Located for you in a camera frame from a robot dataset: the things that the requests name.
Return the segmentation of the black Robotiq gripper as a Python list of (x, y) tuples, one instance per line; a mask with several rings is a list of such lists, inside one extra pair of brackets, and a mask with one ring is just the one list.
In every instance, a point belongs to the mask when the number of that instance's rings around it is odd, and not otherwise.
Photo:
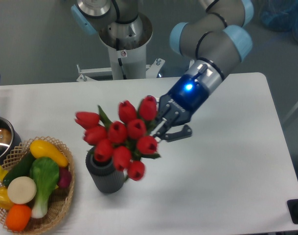
[[(164, 95), (156, 98), (157, 114), (154, 129), (157, 142), (173, 142), (192, 136), (190, 122), (192, 115), (209, 97), (209, 90), (202, 83), (204, 74), (185, 74)], [(170, 128), (183, 125), (180, 131), (166, 133)]]

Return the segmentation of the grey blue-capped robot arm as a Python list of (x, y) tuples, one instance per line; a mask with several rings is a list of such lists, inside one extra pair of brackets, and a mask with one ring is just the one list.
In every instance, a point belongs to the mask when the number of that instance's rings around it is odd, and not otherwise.
[[(158, 99), (158, 116), (150, 135), (176, 141), (192, 134), (192, 115), (252, 49), (244, 30), (254, 14), (249, 0), (203, 0), (206, 16), (196, 23), (179, 23), (170, 33), (174, 52), (192, 60), (175, 85)], [(139, 12), (136, 0), (77, 0), (71, 7), (81, 29), (98, 34), (107, 47), (114, 80), (146, 78), (146, 46), (153, 28)]]

